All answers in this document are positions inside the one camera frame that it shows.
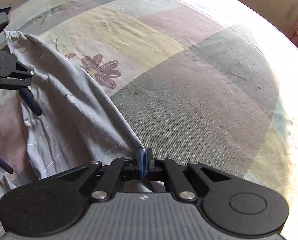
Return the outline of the grey pyjama trousers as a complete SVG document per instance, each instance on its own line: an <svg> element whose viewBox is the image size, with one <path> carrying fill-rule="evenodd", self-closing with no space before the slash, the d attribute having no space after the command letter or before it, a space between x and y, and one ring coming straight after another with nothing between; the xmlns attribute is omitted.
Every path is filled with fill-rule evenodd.
<svg viewBox="0 0 298 240"><path fill-rule="evenodd" d="M0 90L0 198L8 191L92 160L109 164L142 147L101 86L37 36L5 31L12 56L34 72L36 116L15 91Z"/></svg>

